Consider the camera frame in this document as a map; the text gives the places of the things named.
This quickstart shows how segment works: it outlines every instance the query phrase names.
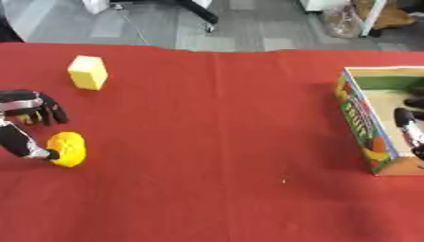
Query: chair leg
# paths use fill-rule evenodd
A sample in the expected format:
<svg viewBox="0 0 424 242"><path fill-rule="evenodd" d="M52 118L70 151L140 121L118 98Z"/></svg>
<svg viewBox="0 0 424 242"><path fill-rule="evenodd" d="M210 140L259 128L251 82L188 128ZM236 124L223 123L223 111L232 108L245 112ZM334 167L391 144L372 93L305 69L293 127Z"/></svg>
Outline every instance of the chair leg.
<svg viewBox="0 0 424 242"><path fill-rule="evenodd" d="M196 15L204 19L210 25L218 23L218 16L204 7L198 5L192 0L177 0L177 2L184 8L194 12Z"/></svg>
<svg viewBox="0 0 424 242"><path fill-rule="evenodd" d="M6 18L0 18L0 42L23 42Z"/></svg>

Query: red tablecloth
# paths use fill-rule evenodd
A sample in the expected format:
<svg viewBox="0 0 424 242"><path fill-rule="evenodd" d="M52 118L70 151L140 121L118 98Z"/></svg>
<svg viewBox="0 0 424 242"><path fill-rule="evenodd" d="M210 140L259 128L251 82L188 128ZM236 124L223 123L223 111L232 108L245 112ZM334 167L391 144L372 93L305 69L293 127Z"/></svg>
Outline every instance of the red tablecloth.
<svg viewBox="0 0 424 242"><path fill-rule="evenodd" d="M77 55L104 58L103 90L73 86ZM424 53L1 44L1 89L71 118L29 131L77 131L88 159L0 150L0 241L423 241L423 178L370 175L333 98L344 66L400 64Z"/></svg>

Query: robotic arm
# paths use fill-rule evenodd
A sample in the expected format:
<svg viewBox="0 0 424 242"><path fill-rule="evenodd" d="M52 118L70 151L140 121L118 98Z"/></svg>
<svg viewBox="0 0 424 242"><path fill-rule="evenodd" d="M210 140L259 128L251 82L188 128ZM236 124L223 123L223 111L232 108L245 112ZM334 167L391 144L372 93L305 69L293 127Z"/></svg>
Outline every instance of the robotic arm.
<svg viewBox="0 0 424 242"><path fill-rule="evenodd" d="M30 90L0 91L0 146L18 157L60 159L58 151L39 147L26 132L7 121L9 116L25 116L28 125L42 121L49 126L51 116L58 124L67 123L66 113L53 98Z"/></svg>

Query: fruit box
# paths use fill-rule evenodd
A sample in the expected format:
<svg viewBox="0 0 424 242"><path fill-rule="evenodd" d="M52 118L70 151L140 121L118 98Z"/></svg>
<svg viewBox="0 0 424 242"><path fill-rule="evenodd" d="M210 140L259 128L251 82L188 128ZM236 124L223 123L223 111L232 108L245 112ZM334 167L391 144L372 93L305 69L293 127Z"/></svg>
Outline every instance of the fruit box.
<svg viewBox="0 0 424 242"><path fill-rule="evenodd" d="M411 152L394 119L394 109L411 96L408 88L419 85L424 66L349 67L337 80L340 108L375 175L424 175L424 161ZM424 122L417 124L424 130Z"/></svg>

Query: yellow sponge cube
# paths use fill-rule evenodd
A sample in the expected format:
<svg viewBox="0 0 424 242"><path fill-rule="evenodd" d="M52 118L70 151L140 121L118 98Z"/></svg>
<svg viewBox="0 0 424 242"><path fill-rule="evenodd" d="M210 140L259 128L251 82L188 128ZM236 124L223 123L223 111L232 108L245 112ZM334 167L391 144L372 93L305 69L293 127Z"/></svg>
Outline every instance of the yellow sponge cube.
<svg viewBox="0 0 424 242"><path fill-rule="evenodd" d="M68 68L78 88L100 90L108 77L103 61L99 57L77 56Z"/></svg>

